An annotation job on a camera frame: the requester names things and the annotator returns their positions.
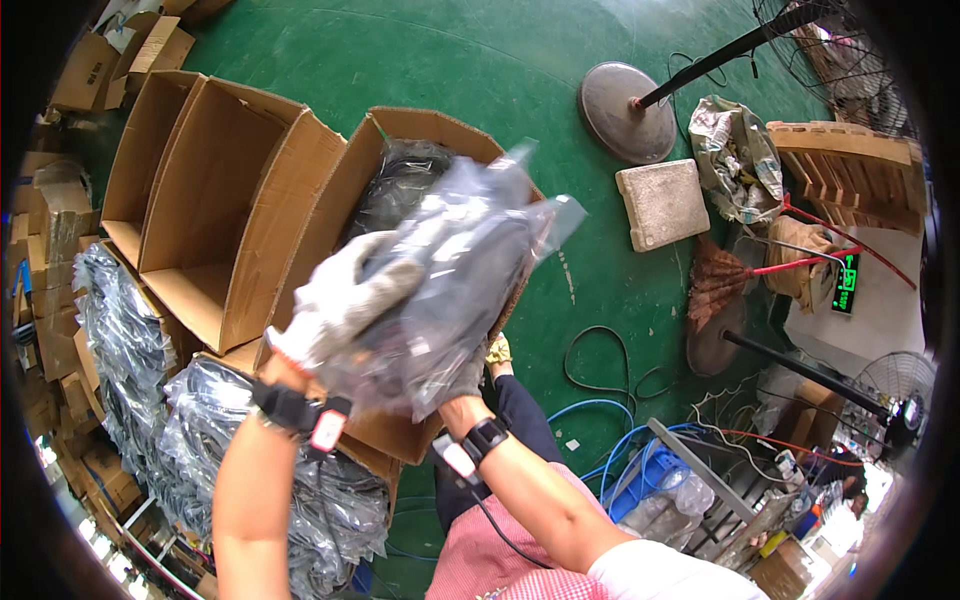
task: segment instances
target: black wristband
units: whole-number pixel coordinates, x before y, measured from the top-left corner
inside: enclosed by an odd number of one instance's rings
[[[267,385],[259,380],[253,382],[252,400],[271,423],[300,435],[313,431],[324,410],[320,402],[283,384]]]
[[[490,453],[510,437],[510,432],[499,418],[486,417],[473,425],[464,437],[461,445],[476,466]]]

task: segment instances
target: exit sign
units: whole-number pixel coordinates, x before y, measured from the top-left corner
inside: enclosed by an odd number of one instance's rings
[[[845,256],[847,268],[837,274],[836,289],[833,290],[833,306],[838,313],[849,315],[853,310],[853,295],[856,293],[857,269],[860,267],[860,255]]]

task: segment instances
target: round metal fan base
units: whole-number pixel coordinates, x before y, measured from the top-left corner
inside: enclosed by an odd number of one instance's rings
[[[657,89],[646,73],[624,62],[601,62],[577,89],[584,125],[607,150],[631,164],[660,162],[677,140],[677,121],[668,102],[647,109],[630,106]]]
[[[746,304],[743,297],[737,296],[710,319],[699,333],[689,329],[686,335],[686,362],[690,370],[703,377],[713,377],[729,367],[740,346],[725,340],[724,331],[742,334],[746,329],[746,317]]]

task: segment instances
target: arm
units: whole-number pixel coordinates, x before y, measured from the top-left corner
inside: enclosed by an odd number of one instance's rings
[[[301,393],[307,380],[276,356],[260,377]],[[230,442],[213,494],[220,597],[289,598],[287,528],[297,443],[247,417]]]
[[[274,350],[260,379],[305,394],[313,373],[357,333],[400,299],[422,277],[422,267],[397,260],[363,283],[366,257],[391,231],[353,238],[297,289],[286,331],[266,337]],[[217,474],[213,493],[213,541],[220,597],[290,598],[287,529],[297,443],[290,435],[247,418],[237,429]]]
[[[458,396],[440,407],[447,428],[461,440],[493,413],[477,396]],[[587,573],[607,550],[633,536],[616,528],[555,470],[513,436],[480,464],[491,491],[561,567]]]

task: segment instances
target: green floor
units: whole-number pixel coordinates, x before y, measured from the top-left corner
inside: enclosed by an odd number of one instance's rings
[[[539,140],[531,173],[536,184],[547,196],[573,195],[590,216],[564,246],[563,259],[553,256],[540,265],[506,327],[517,376],[548,415],[597,397],[571,385],[561,364],[577,332],[607,325],[626,341],[633,383],[657,365],[663,366],[662,376],[648,381],[645,392],[677,383],[643,403],[637,423],[656,416],[672,424],[684,420],[690,402],[706,391],[735,387],[762,364],[741,355],[722,377],[705,380],[689,373],[682,333],[693,241],[632,251],[613,181],[628,165],[588,136],[575,91],[583,75],[605,60],[630,62],[662,82],[672,52],[707,54],[755,25],[750,0],[236,0],[208,26],[192,31],[197,43],[183,68],[305,102],[344,137],[368,107],[392,105],[436,108],[490,133],[504,147],[524,136]],[[681,58],[674,60],[673,71],[685,66]],[[756,62],[759,79],[747,60],[737,60],[724,67],[725,88],[706,78],[683,88],[676,103],[684,129],[699,98],[710,93],[746,104],[763,120],[829,118],[770,49],[758,49]],[[122,118],[117,114],[106,119]],[[116,143],[99,137],[89,152],[108,152]],[[669,158],[688,156],[678,137]],[[93,168],[102,196],[109,167]],[[711,219],[714,237],[722,240],[726,224],[715,213]],[[763,298],[751,306],[753,334],[777,340],[766,325]],[[597,385],[625,384],[622,352],[603,335],[578,345],[571,370]],[[593,415],[589,424],[554,423],[559,443],[581,444],[574,452],[562,447],[575,472],[588,470],[623,432],[615,412],[601,408]],[[399,493],[432,495],[432,468],[404,470]],[[399,505],[393,545],[437,555],[443,536],[435,516],[403,512],[429,506],[429,500]],[[396,596],[416,598],[427,589],[433,564],[391,557],[377,559],[375,570]],[[374,585],[374,595],[391,594]]]

